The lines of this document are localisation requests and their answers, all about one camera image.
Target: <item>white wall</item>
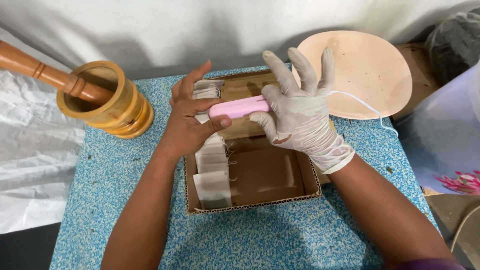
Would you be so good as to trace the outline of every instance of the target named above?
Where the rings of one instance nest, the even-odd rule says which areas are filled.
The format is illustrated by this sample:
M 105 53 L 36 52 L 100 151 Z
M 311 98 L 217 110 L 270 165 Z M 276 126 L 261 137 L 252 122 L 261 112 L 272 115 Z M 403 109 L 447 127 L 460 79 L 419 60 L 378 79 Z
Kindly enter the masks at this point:
M 119 64 L 130 79 L 262 65 L 265 49 L 325 30 L 409 41 L 465 0 L 0 0 L 0 27 L 70 68 Z

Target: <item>purple sleeve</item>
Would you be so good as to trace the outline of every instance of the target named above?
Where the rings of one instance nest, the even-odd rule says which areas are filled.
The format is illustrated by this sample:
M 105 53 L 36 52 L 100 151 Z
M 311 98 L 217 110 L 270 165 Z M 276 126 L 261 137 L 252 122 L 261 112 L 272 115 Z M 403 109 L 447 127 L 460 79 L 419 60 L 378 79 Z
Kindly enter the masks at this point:
M 446 259 L 423 259 L 406 262 L 398 270 L 465 270 L 465 268 Z

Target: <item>blue speckled table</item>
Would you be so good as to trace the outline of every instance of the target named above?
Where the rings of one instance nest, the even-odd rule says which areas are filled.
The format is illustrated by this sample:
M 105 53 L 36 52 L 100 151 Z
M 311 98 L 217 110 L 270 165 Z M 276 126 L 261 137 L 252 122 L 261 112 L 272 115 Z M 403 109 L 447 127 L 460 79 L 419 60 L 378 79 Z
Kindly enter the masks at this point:
M 153 124 L 143 135 L 124 140 L 99 129 L 87 129 L 50 269 L 100 268 L 113 225 L 167 124 L 170 88 L 180 78 L 134 81 L 155 109 Z M 347 119 L 331 119 L 357 153 L 434 223 L 395 134 L 380 128 L 378 120 L 349 123 Z M 388 118 L 384 123 L 391 126 Z M 168 239 L 159 269 L 380 268 L 380 256 L 356 227 L 331 184 L 322 186 L 323 196 L 317 199 L 189 215 L 182 162 L 175 172 Z

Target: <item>pink heat sealer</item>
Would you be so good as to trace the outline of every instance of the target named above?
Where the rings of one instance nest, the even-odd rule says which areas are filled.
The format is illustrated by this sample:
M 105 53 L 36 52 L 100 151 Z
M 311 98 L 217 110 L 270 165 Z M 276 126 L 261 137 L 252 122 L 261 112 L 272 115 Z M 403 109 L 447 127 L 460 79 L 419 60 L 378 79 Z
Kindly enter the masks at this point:
M 250 115 L 254 111 L 272 111 L 263 95 L 213 105 L 208 115 L 228 115 L 231 119 Z

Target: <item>ceramic plate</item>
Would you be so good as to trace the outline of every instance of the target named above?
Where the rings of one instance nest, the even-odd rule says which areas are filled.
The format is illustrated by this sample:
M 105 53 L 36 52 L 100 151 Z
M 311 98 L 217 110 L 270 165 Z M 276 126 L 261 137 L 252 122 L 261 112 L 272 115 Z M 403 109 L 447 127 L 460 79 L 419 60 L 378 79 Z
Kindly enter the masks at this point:
M 315 34 L 302 41 L 298 50 L 312 63 L 320 80 L 321 56 L 328 46 L 335 60 L 332 90 L 355 95 L 382 117 L 399 112 L 410 99 L 412 77 L 400 52 L 380 37 L 354 31 Z M 297 71 L 293 75 L 300 85 Z M 350 119 L 376 119 L 378 115 L 356 99 L 341 93 L 328 97 L 330 114 Z

